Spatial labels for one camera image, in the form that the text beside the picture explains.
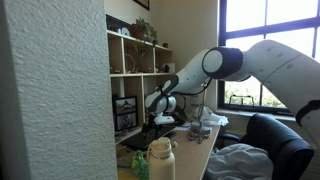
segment cloth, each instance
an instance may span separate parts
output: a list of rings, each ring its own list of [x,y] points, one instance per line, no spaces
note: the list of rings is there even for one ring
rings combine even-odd
[[[211,154],[203,180],[271,180],[272,171],[267,151],[238,143]]]

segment potted plant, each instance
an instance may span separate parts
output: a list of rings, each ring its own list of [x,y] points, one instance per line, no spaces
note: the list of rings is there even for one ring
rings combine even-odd
[[[143,41],[149,41],[154,45],[158,43],[158,32],[143,18],[139,17],[137,23],[132,24],[130,28],[133,37]]]

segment white wall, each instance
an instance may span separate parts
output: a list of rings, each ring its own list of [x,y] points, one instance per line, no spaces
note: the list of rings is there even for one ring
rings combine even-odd
[[[151,18],[159,31],[159,44],[166,42],[173,50],[176,70],[201,50],[218,45],[217,0],[157,0],[152,5]],[[212,81],[206,106],[214,109],[215,104],[216,81]]]
[[[5,179],[117,179],[103,3],[0,0]]]
[[[105,13],[120,19],[126,23],[133,24],[139,16],[150,22],[150,11],[140,6],[133,0],[104,0]],[[153,11],[153,1],[150,2],[150,9]]]

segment storage shelf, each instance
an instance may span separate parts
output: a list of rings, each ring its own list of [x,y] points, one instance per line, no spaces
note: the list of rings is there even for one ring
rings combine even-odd
[[[113,97],[137,97],[138,129],[117,138],[116,144],[141,131],[147,122],[144,100],[154,89],[174,73],[157,73],[168,63],[174,63],[170,49],[107,30],[111,89]],[[125,73],[128,71],[148,73]]]
[[[131,73],[131,74],[110,74],[110,77],[133,77],[133,76],[168,76],[174,73]]]

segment window frame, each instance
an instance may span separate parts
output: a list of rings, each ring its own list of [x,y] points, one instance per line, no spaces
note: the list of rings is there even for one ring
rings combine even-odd
[[[290,22],[283,22],[278,24],[270,24],[267,25],[267,3],[268,0],[265,0],[265,19],[264,19],[264,26],[242,29],[242,30],[235,30],[227,32],[226,25],[227,25],[227,1],[228,0],[220,0],[220,16],[219,16],[219,36],[218,36],[218,45],[219,46],[226,46],[226,41],[228,39],[234,38],[241,38],[241,37],[248,37],[248,36],[255,36],[255,35],[262,35],[263,39],[266,39],[266,35],[270,33],[278,33],[278,32],[285,32],[291,30],[299,30],[299,29],[306,29],[306,28],[314,28],[314,37],[313,37],[313,48],[312,48],[312,57],[315,57],[316,49],[317,49],[317,32],[318,28],[320,28],[320,0],[318,0],[318,7],[317,13],[315,17],[301,19],[301,20],[294,20]],[[262,103],[262,93],[263,93],[263,85],[260,84],[260,104],[259,106],[252,106],[249,105],[240,105],[240,104],[227,104],[225,102],[225,82],[218,80],[218,108],[225,109],[225,110],[237,110],[237,111],[248,111],[248,112],[261,112],[261,113],[270,113],[274,115],[286,115],[292,116],[292,113],[287,108],[276,108],[276,107],[265,107],[261,106]]]

